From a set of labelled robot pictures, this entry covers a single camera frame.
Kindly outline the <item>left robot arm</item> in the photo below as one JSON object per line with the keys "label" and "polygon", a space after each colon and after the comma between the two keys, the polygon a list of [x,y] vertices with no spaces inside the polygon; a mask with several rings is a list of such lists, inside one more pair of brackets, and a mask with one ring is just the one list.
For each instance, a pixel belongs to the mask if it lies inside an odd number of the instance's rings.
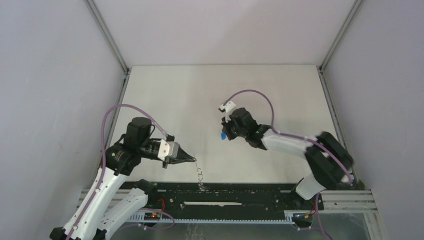
{"label": "left robot arm", "polygon": [[108,209],[116,192],[142,159],[160,161],[163,168],[196,161],[173,136],[152,138],[155,129],[149,118],[131,120],[126,132],[106,149],[105,159],[82,204],[63,227],[51,231],[51,240],[109,240],[133,213],[156,206],[159,198],[156,185],[141,179],[126,197]]}

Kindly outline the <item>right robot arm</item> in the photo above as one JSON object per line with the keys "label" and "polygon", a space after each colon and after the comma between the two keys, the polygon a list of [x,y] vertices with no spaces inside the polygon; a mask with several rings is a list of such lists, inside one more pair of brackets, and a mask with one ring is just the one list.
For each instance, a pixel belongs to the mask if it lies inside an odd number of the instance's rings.
{"label": "right robot arm", "polygon": [[251,147],[265,151],[284,152],[300,157],[308,163],[311,173],[302,178],[291,194],[291,204],[304,209],[316,194],[334,189],[349,175],[354,160],[348,151],[329,132],[314,138],[278,134],[271,125],[258,124],[244,107],[232,103],[221,105],[222,137],[243,138]]}

